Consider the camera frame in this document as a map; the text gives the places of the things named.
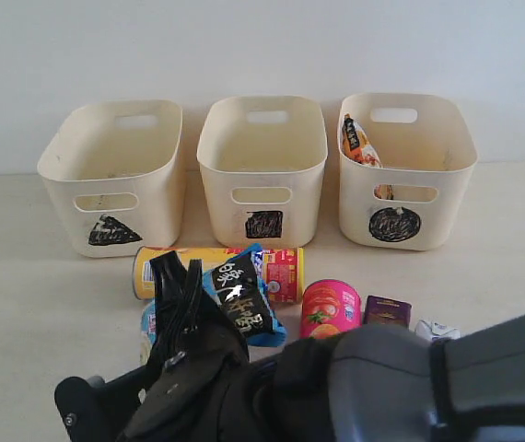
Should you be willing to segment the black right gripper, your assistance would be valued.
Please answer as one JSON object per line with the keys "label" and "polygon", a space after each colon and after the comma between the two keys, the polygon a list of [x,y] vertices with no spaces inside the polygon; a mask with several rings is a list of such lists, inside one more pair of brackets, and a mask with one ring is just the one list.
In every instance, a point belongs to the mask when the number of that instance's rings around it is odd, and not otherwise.
{"label": "black right gripper", "polygon": [[187,272],[169,251],[150,264],[157,337],[149,360],[160,371],[118,440],[289,440],[273,405],[280,356],[250,361],[243,336],[204,290],[201,260]]}

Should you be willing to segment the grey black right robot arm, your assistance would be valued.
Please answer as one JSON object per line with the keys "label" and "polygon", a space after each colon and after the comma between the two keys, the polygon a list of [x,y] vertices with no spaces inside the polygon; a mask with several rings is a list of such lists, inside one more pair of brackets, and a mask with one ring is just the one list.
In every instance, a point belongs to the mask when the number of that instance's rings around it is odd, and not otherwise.
{"label": "grey black right robot arm", "polygon": [[369,324],[252,362],[200,260],[151,267],[157,339],[121,441],[525,441],[525,315],[434,342]]}

